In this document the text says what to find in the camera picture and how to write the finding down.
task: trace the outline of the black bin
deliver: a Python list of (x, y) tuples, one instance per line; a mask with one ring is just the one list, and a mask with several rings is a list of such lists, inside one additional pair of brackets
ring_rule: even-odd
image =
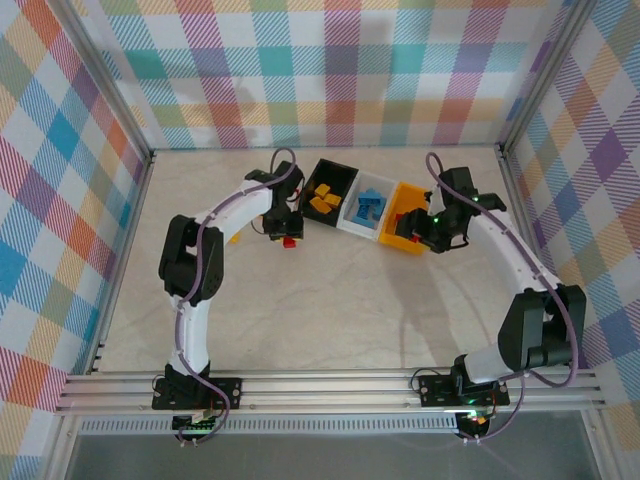
[[(344, 202), (351, 184), (356, 178), (358, 173), (357, 168), (347, 167), (331, 160), (325, 160), (321, 158), (316, 168), (313, 169), (311, 177), (307, 180), (307, 184), (304, 189), (304, 196), (302, 198), (302, 215), (311, 220), (315, 220), (325, 225), (335, 227), (338, 224), (338, 218), (340, 217), (340, 208), (342, 208), (342, 202)], [(331, 188), (329, 193), (338, 195), (342, 198), (340, 206), (327, 214), (318, 212), (309, 203), (315, 196), (314, 190), (321, 184), (329, 185)]]

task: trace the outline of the wire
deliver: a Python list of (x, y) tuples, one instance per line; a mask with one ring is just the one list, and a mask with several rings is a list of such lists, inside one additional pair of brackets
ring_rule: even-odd
[(491, 390), (491, 400), (493, 400), (493, 410), (491, 410), (491, 417), (493, 418), (496, 416), (496, 410), (498, 409), (498, 399), (496, 398), (496, 394), (493, 390)]
[(436, 180), (440, 188), (446, 190), (458, 200), (480, 211), (480, 213), (482, 213), (489, 220), (495, 223), (502, 230), (502, 232), (507, 236), (507, 238), (509, 238), (509, 240), (516, 247), (518, 252), (520, 252), (520, 255), (522, 255), (522, 258), (524, 258), (525, 262), (527, 262), (527, 265), (533, 272), (534, 277), (547, 289), (547, 291), (549, 292), (549, 295), (558, 306), (558, 310), (560, 311), (562, 319), (564, 320), (564, 324), (567, 327), (567, 335), (569, 337), (569, 344), (571, 345), (571, 367), (569, 369), (569, 376), (563, 382), (556, 383), (551, 380), (548, 380), (543, 375), (539, 374), (534, 370), (531, 370), (531, 375), (536, 377), (545, 385), (548, 385), (554, 388), (566, 387), (567, 385), (571, 384), (575, 380), (576, 375), (578, 373), (578, 339), (576, 336), (576, 329), (573, 326), (573, 322), (571, 321), (571, 316), (567, 311), (567, 307), (564, 305), (564, 303), (562, 302), (562, 299), (558, 296), (554, 287), (546, 279), (546, 277), (544, 276), (540, 268), (538, 268), (536, 261), (529, 254), (527, 248), (524, 245), (522, 245), (522, 242), (520, 242), (518, 237), (511, 231), (511, 229), (508, 228), (498, 217), (496, 217), (494, 214), (492, 214), (489, 210), (484, 208), (482, 205), (480, 205), (477, 202), (474, 202), (473, 200), (465, 197), (464, 195), (461, 195), (460, 193), (456, 192), (453, 188), (451, 188), (449, 185), (447, 185), (444, 181), (442, 181), (442, 179), (436, 174), (433, 167), (431, 166), (431, 162), (430, 162), (431, 158), (434, 158), (436, 160), (436, 163), (439, 166), (442, 165), (442, 162), (440, 161), (440, 157), (438, 157), (436, 153), (434, 152), (427, 153), (427, 157), (425, 159), (427, 170), (429, 170), (429, 173)]
[(472, 437), (471, 435), (469, 435), (468, 433), (464, 433), (463, 431), (460, 431), (460, 433), (467, 438), (468, 440), (475, 440), (476, 443), (480, 443), (480, 441), (484, 441), (484, 440), (489, 440), (491, 438), (497, 437), (498, 435), (500, 435), (502, 432), (504, 432), (507, 427), (509, 425), (511, 425), (511, 423), (513, 422), (513, 419), (516, 418), (516, 415), (518, 414), (518, 412), (520, 411), (520, 408), (522, 407), (522, 403), (524, 402), (524, 392), (525, 392), (525, 383), (524, 383), (524, 375), (520, 375), (520, 377), (518, 377), (520, 379), (520, 385), (521, 385), (521, 390), (520, 390), (520, 398), (518, 399), (518, 403), (516, 404), (516, 408), (513, 409), (513, 412), (511, 412), (511, 415), (509, 415), (509, 418), (507, 418), (507, 421), (504, 422), (502, 425), (500, 425), (500, 427), (498, 427), (497, 430), (485, 435), (484, 437), (481, 438), (476, 438), (476, 437)]
[[(184, 357), (184, 351), (182, 350), (182, 338), (181, 338), (181, 331), (182, 331), (182, 321), (183, 321), (183, 314), (184, 314), (184, 306), (186, 303), (188, 303), (193, 296), (196, 294), (196, 292), (198, 291), (198, 288), (200, 286), (200, 282), (202, 281), (202, 273), (204, 270), (204, 261), (202, 258), (202, 255), (200, 255), (200, 253), (202, 252), (202, 237), (204, 235), (204, 231), (207, 228), (207, 225), (209, 224), (209, 222), (211, 222), (223, 209), (225, 209), (226, 207), (228, 207), (229, 205), (231, 205), (232, 203), (234, 203), (236, 200), (250, 194), (253, 192), (257, 192), (258, 190), (262, 190), (264, 188), (269, 188), (272, 185), (275, 185), (277, 183), (282, 182), (283, 180), (285, 180), (289, 175), (291, 175), (291, 172), (293, 172), (293, 169), (296, 166), (296, 154), (293, 152), (293, 150), (291, 150), (290, 148), (287, 147), (280, 147), (278, 148), (275, 152), (273, 152), (273, 155), (271, 156), (271, 168), (273, 168), (273, 164), (275, 162), (275, 159), (278, 155), (278, 153), (280, 153), (281, 151), (286, 150), (287, 152), (289, 152), (289, 154), (291, 155), (291, 165), (289, 166), (289, 168), (287, 169), (287, 171), (277, 177), (274, 178), (273, 180), (269, 180), (268, 182), (262, 183), (260, 185), (257, 185), (255, 187), (251, 187), (248, 188), (247, 190), (244, 191), (237, 191), (236, 193), (234, 193), (233, 195), (227, 197), (226, 199), (224, 199), (222, 202), (220, 202), (213, 210), (211, 210), (211, 212), (209, 212), (209, 214), (205, 217), (205, 219), (202, 221), (202, 223), (200, 224), (200, 227), (198, 228), (198, 232), (196, 234), (196, 275), (195, 275), (195, 279), (193, 281), (193, 285), (191, 286), (191, 290), (189, 290), (189, 292), (178, 301), (178, 304), (176, 305), (176, 323), (175, 323), (175, 331), (174, 331), (174, 342), (175, 342), (175, 348), (176, 348), (176, 352), (178, 354), (178, 358), (180, 359), (180, 362), (182, 363), (182, 365), (184, 366), (184, 368), (187, 370), (187, 372), (189, 372), (189, 375), (191, 375), (193, 378), (195, 378), (198, 382), (200, 382), (201, 384), (203, 384), (205, 387), (213, 390), (215, 393), (217, 393), (222, 400), (224, 401), (224, 405), (225, 405), (225, 409), (224, 412), (222, 413), (222, 419), (220, 420), (220, 422), (216, 422), (216, 425), (213, 427), (213, 429), (204, 437), (200, 438), (199, 440), (193, 440), (193, 445), (194, 446), (198, 446), (208, 440), (210, 440), (216, 432), (218, 432), (226, 423), (227, 418), (229, 417), (229, 411), (231, 410), (231, 401), (229, 400), (229, 397), (227, 396), (226, 393), (224, 393), (219, 387), (217, 387), (216, 385), (212, 384), (211, 382), (209, 382), (208, 380), (202, 378), (198, 372), (196, 372), (195, 370), (193, 370), (193, 368), (191, 368), (191, 365), (189, 365), (189, 363), (187, 362), (186, 358)], [(182, 445), (186, 445), (186, 441), (185, 439), (182, 437), (182, 431), (184, 430), (184, 428), (181, 428), (180, 430), (178, 430), (178, 439), (180, 440), (180, 442), (182, 443)]]
[(302, 192), (304, 192), (304, 187), (306, 186), (307, 183), (307, 179), (305, 178), (304, 174), (302, 175), (302, 185), (300, 186), (300, 190), (298, 191), (298, 195), (295, 196), (295, 198), (288, 198), (287, 202), (297, 202), (298, 200), (300, 200), (300, 197), (302, 196)]
[(417, 369), (415, 372), (413, 372), (413, 375), (411, 375), (411, 378), (409, 379), (409, 388), (411, 390), (413, 390), (415, 393), (420, 394), (419, 390), (416, 390), (415, 388), (413, 388), (413, 381), (416, 379), (416, 375), (418, 375), (418, 373), (423, 372), (423, 371), (429, 371), (429, 372), (433, 372), (436, 375), (442, 375), (439, 371), (433, 369), (433, 368), (419, 368)]

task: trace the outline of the robotic arm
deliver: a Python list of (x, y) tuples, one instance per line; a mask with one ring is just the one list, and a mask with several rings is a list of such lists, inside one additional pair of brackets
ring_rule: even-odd
[[(471, 402), (478, 395), (495, 390), (499, 379), (575, 360), (567, 326), (548, 285), (566, 307), (578, 344), (586, 309), (582, 289), (563, 285), (535, 257), (516, 233), (502, 200), (495, 193), (479, 194), (468, 168), (443, 171), (439, 180), (436, 189), (426, 194), (429, 210), (406, 213), (398, 221), (396, 234), (419, 241), (435, 253), (464, 247), (469, 242), (479, 245), (513, 295), (498, 341), (455, 360), (451, 393), (462, 403)], [(441, 184), (449, 188), (443, 190)], [(470, 203), (478, 204), (490, 215), (480, 215), (481, 210)], [(462, 243), (452, 246), (456, 237), (462, 237)]]
[[(289, 162), (282, 162), (273, 174), (255, 170), (245, 177), (239, 190), (251, 191), (253, 187), (272, 182), (289, 168)], [(213, 405), (212, 392), (190, 374), (197, 372), (205, 379), (209, 376), (207, 317), (212, 297), (219, 289), (224, 274), (224, 245), (244, 225), (261, 214), (265, 233), (272, 240), (285, 236), (302, 238), (302, 216), (298, 211), (291, 211), (287, 204), (287, 199), (302, 179), (302, 172), (294, 166), (292, 174), (284, 181), (268, 188), (254, 189), (219, 211), (204, 229), (201, 251), (198, 252), (204, 262), (203, 274), (195, 295), (188, 302), (183, 299), (188, 296), (196, 278), (196, 256), (190, 249), (196, 244), (197, 231), (210, 211), (192, 218), (178, 215), (171, 221), (159, 275), (174, 308), (180, 306), (183, 309), (183, 321), (176, 332), (182, 339), (182, 350), (174, 349), (165, 367), (167, 388), (163, 390), (163, 395), (158, 396), (160, 398), (154, 399), (154, 408), (193, 410)], [(487, 392), (502, 392), (499, 380), (506, 376), (572, 361), (573, 350), (568, 340), (568, 330), (553, 297), (559, 297), (568, 310), (578, 342), (584, 324), (586, 298), (580, 287), (562, 285), (535, 258), (514, 233), (502, 200), (495, 193), (479, 194), (468, 168), (441, 172), (439, 179), (448, 188), (438, 186), (433, 192), (427, 193), (429, 210), (416, 209), (404, 214), (397, 223), (396, 234), (420, 241), (434, 253), (466, 246), (469, 241), (478, 244), (501, 273), (514, 298), (497, 342), (458, 357), (450, 375), (431, 379), (433, 381), (426, 389), (429, 394), (421, 395), (421, 401), (423, 406), (479, 404), (474, 402), (485, 399)], [(462, 201), (460, 197), (473, 202)], [(491, 214), (480, 215), (480, 210), (474, 204)], [(513, 235), (521, 243), (520, 248), (513, 243)], [(462, 238), (462, 243), (453, 245), (457, 237)], [(555, 293), (549, 291), (549, 285)], [(426, 382), (429, 381), (427, 377), (419, 379), (426, 379), (421, 380)], [(506, 400), (504, 395), (502, 398), (503, 403), (508, 403), (508, 396)]]
[[(291, 172), (284, 180), (273, 183), (289, 170)], [(176, 331), (176, 338), (180, 339), (176, 343), (181, 348), (178, 350), (174, 346), (171, 359), (165, 366), (165, 388), (154, 398), (154, 408), (166, 409), (169, 406), (172, 410), (193, 410), (209, 408), (212, 404), (212, 392), (189, 370), (197, 372), (201, 378), (209, 377), (207, 323), (213, 296), (224, 276), (224, 245), (260, 215), (264, 232), (271, 240), (284, 237), (301, 239), (302, 214), (291, 210), (288, 199), (302, 180), (302, 171), (290, 162), (281, 162), (273, 173), (254, 170), (247, 174), (235, 193), (238, 199), (224, 206), (207, 223), (199, 252), (193, 250), (198, 230), (214, 209), (195, 217), (177, 215), (171, 220), (158, 273), (172, 306), (176, 310), (181, 309), (181, 321)], [(195, 293), (185, 302), (196, 282), (196, 253), (203, 262), (202, 276)]]

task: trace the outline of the blue block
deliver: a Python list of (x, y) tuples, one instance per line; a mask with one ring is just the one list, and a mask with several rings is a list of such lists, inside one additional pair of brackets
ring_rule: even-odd
[(370, 190), (373, 189), (370, 188), (366, 192), (362, 192), (358, 195), (358, 202), (360, 202), (360, 205), (377, 205), (380, 203), (382, 196), (375, 190)]
[(382, 197), (382, 199), (380, 200), (380, 203), (378, 205), (376, 205), (375, 207), (373, 207), (373, 219), (374, 220), (380, 220), (380, 217), (382, 217), (382, 212), (384, 211), (384, 206), (387, 204), (387, 199)]
[(368, 220), (366, 218), (358, 217), (357, 215), (351, 219), (353, 223), (357, 223), (358, 225), (362, 225), (363, 227), (367, 227), (373, 230), (373, 220)]
[(369, 218), (369, 205), (360, 205), (356, 217), (367, 220)]

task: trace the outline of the checkered pattern wall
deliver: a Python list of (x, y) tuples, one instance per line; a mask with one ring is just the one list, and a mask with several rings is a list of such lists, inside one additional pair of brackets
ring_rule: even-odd
[(640, 0), (601, 0), (513, 161), (545, 261), (590, 298), (584, 353), (640, 467)]
[(143, 164), (45, 1), (0, 3), (0, 479), (22, 479), (86, 358)]
[(493, 144), (562, 3), (75, 0), (173, 149)]

